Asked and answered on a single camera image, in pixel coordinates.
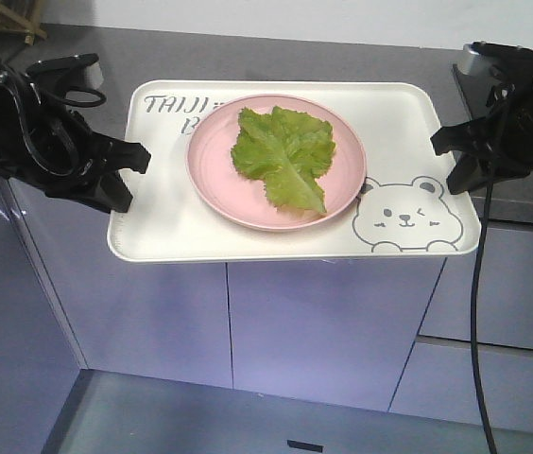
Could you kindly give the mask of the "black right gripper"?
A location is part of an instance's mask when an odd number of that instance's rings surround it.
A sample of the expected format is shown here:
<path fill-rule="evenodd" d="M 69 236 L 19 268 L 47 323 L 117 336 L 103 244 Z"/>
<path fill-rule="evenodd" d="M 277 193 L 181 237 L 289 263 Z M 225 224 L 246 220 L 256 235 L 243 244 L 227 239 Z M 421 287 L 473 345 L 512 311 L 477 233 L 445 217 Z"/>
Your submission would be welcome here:
<path fill-rule="evenodd" d="M 523 178 L 533 171 L 533 64 L 506 72 L 493 66 L 474 77 L 488 85 L 488 94 L 476 104 L 474 120 L 441 127 L 430 138 L 436 155 L 466 153 L 447 177 L 451 194 L 481 189 L 489 180 Z"/>

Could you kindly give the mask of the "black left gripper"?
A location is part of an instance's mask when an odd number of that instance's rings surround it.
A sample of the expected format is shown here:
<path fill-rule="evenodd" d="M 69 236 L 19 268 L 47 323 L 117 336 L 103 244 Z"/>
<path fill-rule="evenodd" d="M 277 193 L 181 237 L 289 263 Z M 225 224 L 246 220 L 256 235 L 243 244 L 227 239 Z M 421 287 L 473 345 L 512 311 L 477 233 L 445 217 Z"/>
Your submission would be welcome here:
<path fill-rule="evenodd" d="M 133 197 L 117 171 L 145 174 L 151 154 L 140 143 L 91 129 L 78 110 L 105 100 L 97 89 L 46 87 L 26 73 L 1 70 L 1 174 L 50 197 L 84 199 L 102 213 L 127 213 Z"/>

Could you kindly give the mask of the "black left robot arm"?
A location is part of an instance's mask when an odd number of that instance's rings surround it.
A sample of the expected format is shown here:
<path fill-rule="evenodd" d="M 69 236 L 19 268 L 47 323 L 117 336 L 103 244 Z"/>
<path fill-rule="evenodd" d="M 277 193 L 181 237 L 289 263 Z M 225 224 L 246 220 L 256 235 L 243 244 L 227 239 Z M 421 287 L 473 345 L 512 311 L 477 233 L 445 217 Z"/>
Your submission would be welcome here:
<path fill-rule="evenodd" d="M 49 198 L 125 213 L 133 197 L 119 172 L 145 173 L 151 155 L 93 131 L 80 114 L 106 101 L 91 78 L 98 62 L 95 53 L 81 54 L 19 72 L 0 59 L 0 176 Z"/>

